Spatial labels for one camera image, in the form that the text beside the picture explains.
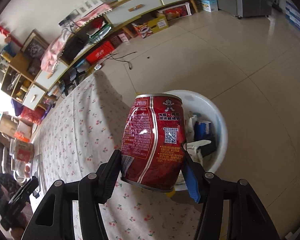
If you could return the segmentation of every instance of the screw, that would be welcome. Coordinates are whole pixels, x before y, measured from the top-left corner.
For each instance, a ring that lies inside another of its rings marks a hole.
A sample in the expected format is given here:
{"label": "screw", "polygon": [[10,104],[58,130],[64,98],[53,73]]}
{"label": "screw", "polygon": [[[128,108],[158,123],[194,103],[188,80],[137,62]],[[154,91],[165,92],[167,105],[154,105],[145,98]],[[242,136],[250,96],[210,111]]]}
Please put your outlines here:
{"label": "screw", "polygon": [[55,185],[56,187],[61,186],[61,185],[62,185],[62,180],[57,180],[57,181],[54,183],[54,185]]}
{"label": "screw", "polygon": [[213,173],[211,172],[206,172],[206,174],[204,175],[207,179],[212,179],[214,176],[213,176]]}
{"label": "screw", "polygon": [[242,186],[247,186],[248,185],[248,182],[245,179],[240,179],[239,182]]}
{"label": "screw", "polygon": [[95,179],[97,177],[97,175],[95,173],[90,173],[88,175],[88,179]]}

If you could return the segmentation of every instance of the picture frame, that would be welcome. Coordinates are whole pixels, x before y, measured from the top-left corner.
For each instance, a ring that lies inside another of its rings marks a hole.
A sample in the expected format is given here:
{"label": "picture frame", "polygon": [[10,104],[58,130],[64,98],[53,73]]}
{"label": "picture frame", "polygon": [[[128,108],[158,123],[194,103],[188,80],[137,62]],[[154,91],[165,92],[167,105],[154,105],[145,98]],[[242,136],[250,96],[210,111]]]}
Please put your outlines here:
{"label": "picture frame", "polygon": [[49,44],[40,36],[36,30],[32,30],[27,37],[21,51],[30,58],[42,59]]}

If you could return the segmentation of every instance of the red can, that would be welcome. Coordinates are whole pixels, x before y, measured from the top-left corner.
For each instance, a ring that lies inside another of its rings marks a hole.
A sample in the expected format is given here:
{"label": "red can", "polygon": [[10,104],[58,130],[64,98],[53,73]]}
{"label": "red can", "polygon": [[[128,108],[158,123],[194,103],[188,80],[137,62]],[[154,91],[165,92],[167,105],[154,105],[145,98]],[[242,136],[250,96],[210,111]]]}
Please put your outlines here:
{"label": "red can", "polygon": [[185,143],[180,98],[170,94],[137,96],[124,129],[121,179],[153,191],[172,191]]}

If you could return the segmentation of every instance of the blue and white box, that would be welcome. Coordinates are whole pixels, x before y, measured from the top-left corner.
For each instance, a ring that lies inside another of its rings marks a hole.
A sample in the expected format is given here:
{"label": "blue and white box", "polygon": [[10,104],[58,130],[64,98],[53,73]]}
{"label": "blue and white box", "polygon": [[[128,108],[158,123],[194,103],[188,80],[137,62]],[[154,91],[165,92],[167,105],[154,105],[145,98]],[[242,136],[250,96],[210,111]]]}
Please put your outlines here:
{"label": "blue and white box", "polygon": [[286,18],[300,30],[300,11],[291,0],[286,1]]}
{"label": "blue and white box", "polygon": [[202,4],[202,9],[207,12],[218,11],[218,2],[217,0],[200,0]]}

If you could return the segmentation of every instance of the red bag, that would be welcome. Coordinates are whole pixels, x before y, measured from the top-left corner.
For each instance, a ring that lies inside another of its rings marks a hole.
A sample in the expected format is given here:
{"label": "red bag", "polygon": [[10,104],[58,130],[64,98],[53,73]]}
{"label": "red bag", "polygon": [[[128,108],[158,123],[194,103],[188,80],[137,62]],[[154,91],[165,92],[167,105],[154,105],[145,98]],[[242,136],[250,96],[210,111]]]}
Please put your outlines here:
{"label": "red bag", "polygon": [[104,58],[109,53],[114,51],[114,47],[112,46],[110,41],[104,42],[99,48],[97,48],[94,52],[86,57],[86,60],[93,64],[101,58]]}
{"label": "red bag", "polygon": [[31,110],[25,106],[20,116],[32,123],[40,125],[42,122],[41,118],[43,117],[44,113],[45,111],[41,107],[37,107],[35,110]]}

